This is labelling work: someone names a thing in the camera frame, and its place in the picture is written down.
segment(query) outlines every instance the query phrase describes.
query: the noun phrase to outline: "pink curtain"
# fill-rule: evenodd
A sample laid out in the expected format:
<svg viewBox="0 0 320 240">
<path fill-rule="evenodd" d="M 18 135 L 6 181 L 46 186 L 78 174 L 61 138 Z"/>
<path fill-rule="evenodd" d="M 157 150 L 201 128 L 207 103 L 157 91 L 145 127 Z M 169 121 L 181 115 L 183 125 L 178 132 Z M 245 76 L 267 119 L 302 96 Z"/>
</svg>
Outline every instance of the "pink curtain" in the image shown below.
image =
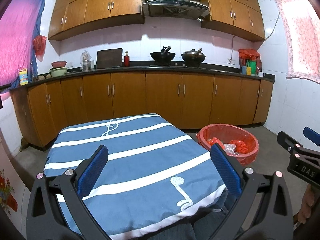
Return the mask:
<svg viewBox="0 0 320 240">
<path fill-rule="evenodd" d="M 0 85 L 17 83 L 19 69 L 28 68 L 41 0 L 12 0 L 0 20 Z"/>
<path fill-rule="evenodd" d="M 320 20 L 308 0 L 275 0 L 288 45 L 287 77 L 320 83 Z"/>
</svg>

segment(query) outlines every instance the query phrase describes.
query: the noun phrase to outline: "red trash can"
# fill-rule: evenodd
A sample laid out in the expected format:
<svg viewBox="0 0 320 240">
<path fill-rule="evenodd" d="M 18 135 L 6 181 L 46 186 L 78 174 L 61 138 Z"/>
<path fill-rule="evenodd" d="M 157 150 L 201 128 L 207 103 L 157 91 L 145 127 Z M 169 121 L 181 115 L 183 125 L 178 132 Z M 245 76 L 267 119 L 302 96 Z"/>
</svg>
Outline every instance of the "red trash can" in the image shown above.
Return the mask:
<svg viewBox="0 0 320 240">
<path fill-rule="evenodd" d="M 239 155 L 228 153 L 228 155 L 236 157 L 243 166 L 255 161 L 259 151 L 259 143 L 248 131 L 230 124 L 217 123 L 209 124 L 197 133 L 199 144 L 208 151 L 210 151 L 211 145 L 207 143 L 207 140 L 212 137 L 218 138 L 223 143 L 229 143 L 231 140 L 244 141 L 248 146 L 248 153 Z"/>
</svg>

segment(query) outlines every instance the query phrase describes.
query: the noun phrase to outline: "range hood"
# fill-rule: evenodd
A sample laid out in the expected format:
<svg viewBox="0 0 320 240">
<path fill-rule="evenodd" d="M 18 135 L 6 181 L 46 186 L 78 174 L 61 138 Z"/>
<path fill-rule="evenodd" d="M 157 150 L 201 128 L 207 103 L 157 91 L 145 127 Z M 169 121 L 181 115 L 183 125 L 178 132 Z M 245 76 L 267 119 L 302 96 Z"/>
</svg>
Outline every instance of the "range hood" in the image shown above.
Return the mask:
<svg viewBox="0 0 320 240">
<path fill-rule="evenodd" d="M 209 7 L 189 0 L 147 0 L 142 4 L 145 16 L 178 17 L 201 21 L 209 14 Z"/>
</svg>

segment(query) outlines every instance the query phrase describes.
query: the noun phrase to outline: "blue gripper pad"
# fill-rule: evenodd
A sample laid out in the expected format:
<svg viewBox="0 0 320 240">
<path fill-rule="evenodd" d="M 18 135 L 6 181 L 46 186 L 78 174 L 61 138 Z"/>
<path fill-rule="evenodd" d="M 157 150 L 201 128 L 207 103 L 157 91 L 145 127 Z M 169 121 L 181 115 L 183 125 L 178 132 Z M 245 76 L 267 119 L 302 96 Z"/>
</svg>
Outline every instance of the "blue gripper pad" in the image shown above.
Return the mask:
<svg viewBox="0 0 320 240">
<path fill-rule="evenodd" d="M 303 135 L 316 145 L 320 146 L 320 134 L 318 134 L 317 132 L 313 131 L 309 127 L 305 127 L 303 129 Z"/>
<path fill-rule="evenodd" d="M 228 191 L 238 198 L 242 194 L 241 180 L 230 162 L 215 144 L 211 146 L 210 157 Z"/>
<path fill-rule="evenodd" d="M 86 170 L 78 179 L 77 193 L 79 197 L 83 198 L 90 194 L 104 166 L 107 164 L 108 156 L 109 153 L 107 147 L 102 146 L 97 155 L 93 158 Z"/>
</svg>

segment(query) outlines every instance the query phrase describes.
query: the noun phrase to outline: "silver bolt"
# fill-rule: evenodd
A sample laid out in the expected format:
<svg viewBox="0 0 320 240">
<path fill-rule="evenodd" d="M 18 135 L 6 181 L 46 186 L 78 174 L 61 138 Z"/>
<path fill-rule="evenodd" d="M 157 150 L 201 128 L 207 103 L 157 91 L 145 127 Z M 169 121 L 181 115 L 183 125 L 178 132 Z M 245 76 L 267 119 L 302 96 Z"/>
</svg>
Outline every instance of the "silver bolt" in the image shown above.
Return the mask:
<svg viewBox="0 0 320 240">
<path fill-rule="evenodd" d="M 66 174 L 67 176 L 71 176 L 71 175 L 73 174 L 73 169 L 68 169 L 68 170 L 66 170 L 65 174 Z"/>
<path fill-rule="evenodd" d="M 37 174 L 37 179 L 42 179 L 42 177 L 43 177 L 43 173 L 40 172 Z"/>
<path fill-rule="evenodd" d="M 248 174 L 252 174 L 253 173 L 253 169 L 250 167 L 245 168 L 245 172 Z"/>
<path fill-rule="evenodd" d="M 281 178 L 283 175 L 282 175 L 282 172 L 281 171 L 276 171 L 276 176 Z"/>
</svg>

